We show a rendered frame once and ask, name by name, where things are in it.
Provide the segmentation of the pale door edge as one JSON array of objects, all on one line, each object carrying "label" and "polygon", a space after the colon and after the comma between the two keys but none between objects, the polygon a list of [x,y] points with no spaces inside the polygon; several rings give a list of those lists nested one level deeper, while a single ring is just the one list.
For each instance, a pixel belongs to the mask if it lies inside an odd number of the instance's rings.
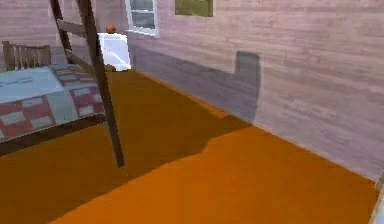
[{"label": "pale door edge", "polygon": [[378,198],[368,224],[384,224],[384,172],[376,182],[375,190]]}]

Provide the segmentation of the white cabinet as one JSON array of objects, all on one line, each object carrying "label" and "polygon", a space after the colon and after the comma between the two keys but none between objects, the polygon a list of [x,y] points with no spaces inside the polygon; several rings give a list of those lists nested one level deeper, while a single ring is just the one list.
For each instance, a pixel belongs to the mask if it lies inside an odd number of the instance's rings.
[{"label": "white cabinet", "polygon": [[126,35],[99,33],[98,37],[105,65],[112,65],[117,71],[131,68]]}]

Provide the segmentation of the green framed picture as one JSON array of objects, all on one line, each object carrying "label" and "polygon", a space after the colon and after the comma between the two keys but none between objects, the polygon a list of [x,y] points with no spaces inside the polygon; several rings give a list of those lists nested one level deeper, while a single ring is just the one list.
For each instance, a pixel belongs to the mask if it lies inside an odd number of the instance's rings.
[{"label": "green framed picture", "polygon": [[212,17],[213,0],[175,0],[175,14]]}]

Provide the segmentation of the dark wooden bed with quilt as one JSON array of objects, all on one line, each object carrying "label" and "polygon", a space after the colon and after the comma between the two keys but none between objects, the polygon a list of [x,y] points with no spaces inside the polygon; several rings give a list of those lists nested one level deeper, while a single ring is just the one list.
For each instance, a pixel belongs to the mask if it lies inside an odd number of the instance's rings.
[{"label": "dark wooden bed with quilt", "polygon": [[0,156],[103,124],[116,164],[123,151],[91,0],[76,0],[81,22],[63,19],[59,0],[49,0],[65,64],[51,62],[50,47],[4,41],[0,73]]}]

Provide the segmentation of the white framed window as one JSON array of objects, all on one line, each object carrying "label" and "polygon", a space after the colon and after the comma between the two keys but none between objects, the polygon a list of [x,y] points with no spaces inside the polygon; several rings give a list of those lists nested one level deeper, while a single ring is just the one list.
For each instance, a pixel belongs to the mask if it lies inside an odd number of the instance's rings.
[{"label": "white framed window", "polygon": [[127,32],[159,36],[157,0],[125,0],[128,28]]}]

